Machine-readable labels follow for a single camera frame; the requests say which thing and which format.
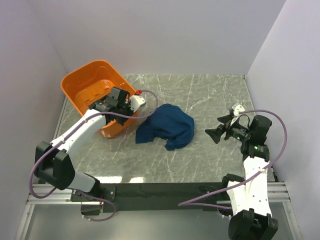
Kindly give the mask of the blue t shirt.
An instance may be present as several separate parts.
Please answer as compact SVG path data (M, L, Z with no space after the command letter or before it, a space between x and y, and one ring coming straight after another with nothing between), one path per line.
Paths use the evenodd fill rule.
M165 149L174 151L190 144L195 135L195 120L179 106L162 104L137 128L135 143L153 142L155 138L166 140Z

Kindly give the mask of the orange plastic basket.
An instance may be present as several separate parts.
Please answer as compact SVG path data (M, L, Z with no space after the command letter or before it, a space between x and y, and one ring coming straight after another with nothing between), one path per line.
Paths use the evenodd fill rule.
M128 100L136 93L129 82L105 60L92 61L70 72L62 79L60 86L82 116L91 104L108 95L113 87L128 91Z

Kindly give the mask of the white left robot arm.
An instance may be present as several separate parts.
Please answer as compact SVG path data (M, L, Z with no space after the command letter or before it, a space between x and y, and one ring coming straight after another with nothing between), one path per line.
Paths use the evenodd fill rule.
M145 104L139 95L113 87L109 94L93 102L82 118L60 137L50 143L42 141L35 150L35 165L31 176L45 181L56 189L81 191L88 201L102 196L100 181L76 171L72 163L81 146L98 130L112 121L119 125L130 119Z

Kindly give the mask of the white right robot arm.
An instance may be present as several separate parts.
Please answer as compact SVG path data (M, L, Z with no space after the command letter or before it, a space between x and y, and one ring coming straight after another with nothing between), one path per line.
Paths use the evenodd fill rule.
M245 177L227 174L219 187L222 198L231 200L232 217L228 226L231 240L271 240L279 229L268 198L270 151L265 144L272 121L256 115L247 127L232 114L219 117L220 125L205 132L217 144L224 135L241 142L240 152Z

